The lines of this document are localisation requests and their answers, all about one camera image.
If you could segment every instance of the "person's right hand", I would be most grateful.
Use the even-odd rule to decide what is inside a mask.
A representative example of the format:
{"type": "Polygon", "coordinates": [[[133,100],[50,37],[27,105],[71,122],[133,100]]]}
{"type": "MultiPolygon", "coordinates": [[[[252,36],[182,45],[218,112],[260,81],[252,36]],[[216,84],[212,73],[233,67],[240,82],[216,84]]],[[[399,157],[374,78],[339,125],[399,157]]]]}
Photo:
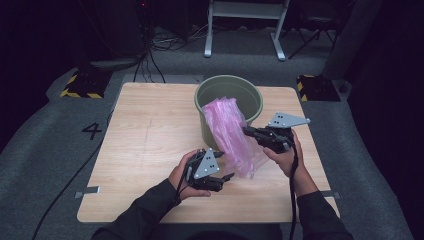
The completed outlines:
{"type": "MultiPolygon", "coordinates": [[[[294,143],[297,149],[297,156],[299,158],[299,166],[300,168],[304,167],[303,164],[303,152],[302,146],[297,138],[296,132],[292,129],[292,133],[294,135],[294,143]]],[[[292,168],[293,160],[294,160],[294,149],[290,148],[287,152],[277,154],[270,148],[264,148],[264,153],[271,159],[274,160],[279,166],[280,169],[283,170],[284,174],[287,177],[290,177],[290,171],[292,168]]]]}

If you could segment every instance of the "wooden table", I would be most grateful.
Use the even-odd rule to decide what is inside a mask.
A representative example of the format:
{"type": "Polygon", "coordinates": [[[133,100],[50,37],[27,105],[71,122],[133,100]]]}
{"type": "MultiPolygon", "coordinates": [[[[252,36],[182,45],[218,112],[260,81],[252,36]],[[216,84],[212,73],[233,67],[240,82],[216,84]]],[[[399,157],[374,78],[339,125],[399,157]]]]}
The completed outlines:
{"type": "MultiPolygon", "coordinates": [[[[134,199],[167,178],[181,157],[208,148],[194,105],[196,84],[126,83],[123,85],[78,211],[81,222],[111,222],[134,199]]],[[[264,127],[281,111],[304,117],[294,89],[258,87],[263,111],[252,123],[264,127]]],[[[294,127],[302,143],[306,167],[321,191],[330,190],[307,125],[294,127]]],[[[218,158],[221,169],[223,158],[218,158]]],[[[337,211],[333,198],[327,201],[337,211]]],[[[273,161],[252,180],[233,177],[210,198],[189,198],[172,209],[163,223],[290,222],[289,181],[273,161]]]]}

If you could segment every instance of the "black long-sleeved shirt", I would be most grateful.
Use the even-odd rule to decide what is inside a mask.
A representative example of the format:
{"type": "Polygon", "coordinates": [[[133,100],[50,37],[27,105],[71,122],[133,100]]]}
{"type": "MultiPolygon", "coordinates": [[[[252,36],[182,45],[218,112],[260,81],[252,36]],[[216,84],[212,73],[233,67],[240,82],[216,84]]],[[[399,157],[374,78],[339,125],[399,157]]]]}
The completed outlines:
{"type": "MultiPolygon", "coordinates": [[[[299,197],[297,205],[300,223],[303,227],[303,239],[353,239],[321,192],[317,191],[299,197]]],[[[175,189],[166,179],[136,199],[115,221],[99,228],[92,239],[147,240],[154,227],[174,206],[175,189]]],[[[225,232],[217,232],[216,235],[219,239],[244,239],[225,232]]],[[[204,239],[202,234],[196,236],[190,240],[204,239]]]]}

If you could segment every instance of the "pink plastic bag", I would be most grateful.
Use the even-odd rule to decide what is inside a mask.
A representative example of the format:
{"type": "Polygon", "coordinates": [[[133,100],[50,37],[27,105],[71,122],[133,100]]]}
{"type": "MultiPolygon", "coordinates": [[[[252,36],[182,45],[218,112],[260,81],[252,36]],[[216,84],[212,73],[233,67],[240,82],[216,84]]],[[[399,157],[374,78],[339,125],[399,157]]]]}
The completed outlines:
{"type": "Polygon", "coordinates": [[[255,139],[244,135],[242,127],[247,124],[236,99],[215,99],[202,109],[216,144],[225,152],[225,174],[234,172],[240,178],[252,179],[268,157],[255,139]]]}

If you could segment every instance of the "black chair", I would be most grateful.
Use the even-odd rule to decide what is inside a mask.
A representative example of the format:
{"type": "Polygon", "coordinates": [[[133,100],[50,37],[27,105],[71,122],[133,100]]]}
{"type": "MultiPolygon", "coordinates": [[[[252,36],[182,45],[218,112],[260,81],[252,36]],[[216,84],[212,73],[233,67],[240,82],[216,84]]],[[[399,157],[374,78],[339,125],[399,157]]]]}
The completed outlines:
{"type": "Polygon", "coordinates": [[[321,33],[326,33],[332,43],[331,52],[336,44],[337,37],[340,35],[343,27],[348,20],[355,0],[298,0],[295,3],[295,9],[299,14],[299,23],[296,27],[300,33],[303,45],[294,51],[289,59],[293,58],[312,40],[319,40],[321,33]],[[315,34],[307,41],[303,37],[301,29],[315,31],[315,34]],[[334,37],[331,37],[329,31],[334,31],[334,37]]]}

